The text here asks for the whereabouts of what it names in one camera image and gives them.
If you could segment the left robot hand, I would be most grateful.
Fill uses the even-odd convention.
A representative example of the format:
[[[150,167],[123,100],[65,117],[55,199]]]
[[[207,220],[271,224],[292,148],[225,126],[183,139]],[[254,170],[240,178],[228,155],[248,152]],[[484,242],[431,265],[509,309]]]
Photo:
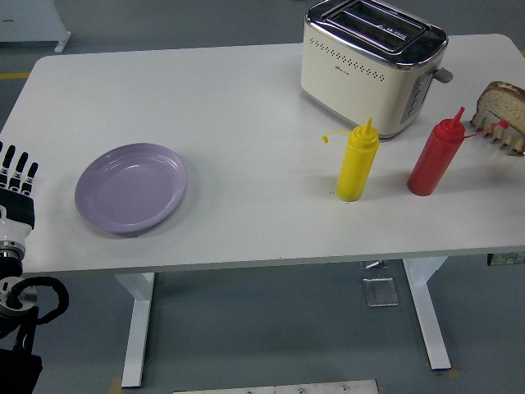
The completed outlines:
[[[1,243],[25,245],[34,230],[33,184],[39,165],[28,163],[23,151],[16,158],[16,146],[10,144],[1,160]]]

